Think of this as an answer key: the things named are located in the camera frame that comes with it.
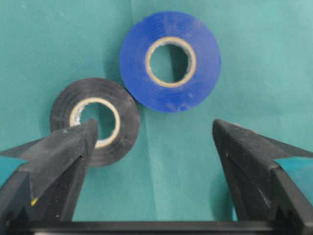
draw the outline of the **blue electrical tape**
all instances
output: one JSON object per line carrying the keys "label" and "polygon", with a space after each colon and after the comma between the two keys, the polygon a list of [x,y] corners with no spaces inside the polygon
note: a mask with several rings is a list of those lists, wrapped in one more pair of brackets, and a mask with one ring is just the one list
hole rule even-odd
{"label": "blue electrical tape", "polygon": [[[182,47],[188,56],[184,78],[166,83],[150,68],[153,51],[165,44]],[[190,109],[213,90],[220,74],[219,46],[211,31],[194,17],[174,11],[155,13],[128,33],[120,54],[123,81],[141,104],[163,112]]]}

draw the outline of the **tape core hole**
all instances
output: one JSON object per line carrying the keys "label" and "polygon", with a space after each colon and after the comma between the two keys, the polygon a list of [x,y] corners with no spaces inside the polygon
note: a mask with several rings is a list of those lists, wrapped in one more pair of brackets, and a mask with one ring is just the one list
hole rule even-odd
{"label": "tape core hole", "polygon": [[175,44],[158,46],[150,59],[153,75],[166,83],[181,81],[187,73],[188,66],[187,53]]}
{"label": "tape core hole", "polygon": [[109,138],[115,128],[114,113],[110,108],[101,103],[90,103],[86,105],[81,113],[80,122],[95,119],[98,123],[98,139]]}
{"label": "tape core hole", "polygon": [[[167,68],[163,66],[166,64],[166,59],[164,58],[164,53],[166,52],[165,45],[168,49],[167,53],[169,52],[172,57],[174,79],[173,77],[170,79],[168,77],[166,78],[166,76],[164,77],[166,73],[164,70],[167,70],[168,74],[171,73],[169,72],[169,66],[167,66]],[[158,70],[155,69],[157,61],[159,62]],[[145,58],[146,71],[150,78],[158,85],[168,88],[179,87],[188,82],[195,72],[196,64],[196,55],[192,47],[183,39],[176,37],[164,37],[155,41],[149,47]]]}
{"label": "tape core hole", "polygon": [[[98,118],[95,115],[91,117],[90,114],[92,113],[98,113],[96,115]],[[105,99],[87,98],[75,105],[69,117],[69,125],[79,125],[90,118],[94,118],[98,122],[99,139],[95,148],[101,148],[112,143],[120,129],[120,116],[117,109]]]}

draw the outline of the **roll of tape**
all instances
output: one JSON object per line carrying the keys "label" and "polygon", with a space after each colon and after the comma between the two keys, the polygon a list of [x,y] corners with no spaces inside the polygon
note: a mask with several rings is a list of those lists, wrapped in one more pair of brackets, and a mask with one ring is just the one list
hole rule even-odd
{"label": "roll of tape", "polygon": [[56,98],[50,114],[51,132],[79,125],[85,106],[100,103],[114,114],[112,134],[98,140],[90,166],[109,165],[121,159],[132,148],[140,127],[140,115],[129,93],[115,82],[86,78],[67,86]]}
{"label": "roll of tape", "polygon": [[[166,44],[181,47],[188,56],[182,80],[166,83],[150,68],[154,50]],[[153,14],[128,33],[120,54],[123,81],[133,97],[148,108],[177,112],[202,102],[220,74],[219,46],[210,30],[194,17],[173,11]]]}

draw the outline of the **teal fabric background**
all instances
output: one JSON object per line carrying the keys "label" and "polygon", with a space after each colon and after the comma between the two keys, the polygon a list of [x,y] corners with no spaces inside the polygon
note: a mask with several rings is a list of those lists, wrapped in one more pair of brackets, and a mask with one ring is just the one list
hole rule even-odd
{"label": "teal fabric background", "polygon": [[11,174],[18,168],[21,164],[26,163],[24,159],[10,158],[0,156],[0,187],[10,178]]}
{"label": "teal fabric background", "polygon": [[290,157],[275,160],[313,205],[313,158]]}
{"label": "teal fabric background", "polygon": [[139,105],[135,146],[116,164],[89,170],[75,220],[230,219],[211,135],[216,118],[311,149],[311,0],[0,0],[0,149],[48,135],[51,105],[73,81],[122,84],[127,32],[162,10],[189,13],[211,29],[220,79],[187,112]]}

